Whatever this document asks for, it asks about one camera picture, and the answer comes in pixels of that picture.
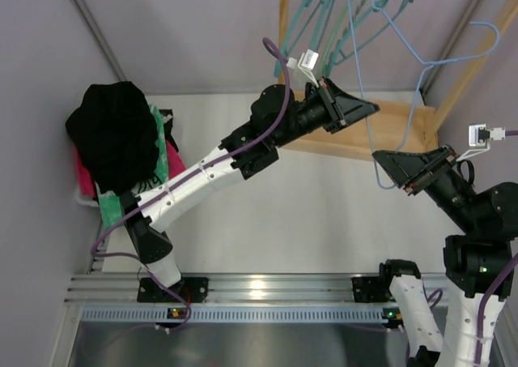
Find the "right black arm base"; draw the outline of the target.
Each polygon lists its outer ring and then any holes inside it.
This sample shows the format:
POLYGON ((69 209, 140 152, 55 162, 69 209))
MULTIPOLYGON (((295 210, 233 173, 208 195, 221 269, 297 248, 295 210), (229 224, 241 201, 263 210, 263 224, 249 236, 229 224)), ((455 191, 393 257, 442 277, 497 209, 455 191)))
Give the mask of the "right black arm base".
POLYGON ((357 276, 351 279, 355 303, 393 302, 393 296, 384 278, 376 276, 357 276))

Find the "black trousers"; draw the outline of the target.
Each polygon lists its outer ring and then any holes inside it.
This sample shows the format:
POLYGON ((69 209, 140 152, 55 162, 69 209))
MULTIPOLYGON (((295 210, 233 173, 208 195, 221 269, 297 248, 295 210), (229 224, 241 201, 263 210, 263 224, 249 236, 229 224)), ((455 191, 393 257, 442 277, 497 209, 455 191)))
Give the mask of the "black trousers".
POLYGON ((121 196, 155 175, 158 126, 130 81, 92 84, 67 118, 66 132, 102 193, 121 196))

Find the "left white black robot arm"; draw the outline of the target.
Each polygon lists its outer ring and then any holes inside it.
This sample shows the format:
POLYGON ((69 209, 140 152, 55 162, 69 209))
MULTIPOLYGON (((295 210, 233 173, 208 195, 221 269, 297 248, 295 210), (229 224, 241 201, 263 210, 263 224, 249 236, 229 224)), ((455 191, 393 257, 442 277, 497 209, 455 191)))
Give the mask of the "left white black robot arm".
POLYGON ((335 134, 378 113, 380 106, 330 79, 308 83, 302 100, 287 86, 267 87, 247 122, 191 168, 152 190, 121 196, 123 224, 138 261, 167 288, 182 275, 166 234, 177 218, 219 190, 246 181, 278 160, 278 149, 322 129, 335 134))

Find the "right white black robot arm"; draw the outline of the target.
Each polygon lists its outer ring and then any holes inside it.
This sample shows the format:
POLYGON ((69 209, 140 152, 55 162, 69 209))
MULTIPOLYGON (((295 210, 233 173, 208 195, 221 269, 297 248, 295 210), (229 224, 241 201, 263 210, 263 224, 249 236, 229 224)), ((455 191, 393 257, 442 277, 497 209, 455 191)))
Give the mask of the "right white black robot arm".
POLYGON ((424 153, 375 151, 374 161, 409 195, 422 191, 460 228, 443 249, 448 279, 444 331, 436 326, 422 276, 411 261, 380 264, 384 287, 398 303, 410 345, 410 366, 486 366, 499 313, 511 293, 511 241, 517 237, 517 185, 503 182, 481 193, 461 176, 449 146, 424 153))

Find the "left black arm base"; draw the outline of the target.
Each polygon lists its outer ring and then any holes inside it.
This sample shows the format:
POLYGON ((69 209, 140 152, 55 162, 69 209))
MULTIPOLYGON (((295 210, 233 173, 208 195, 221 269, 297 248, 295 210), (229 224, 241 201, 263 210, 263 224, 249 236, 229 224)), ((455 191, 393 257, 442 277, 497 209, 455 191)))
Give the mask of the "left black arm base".
MULTIPOLYGON (((170 290, 188 303, 202 303, 208 294, 209 279, 199 276, 187 276, 179 283, 170 287, 170 290)), ((139 280, 137 302, 165 303, 178 302, 178 300, 159 287, 152 278, 145 277, 139 280)))

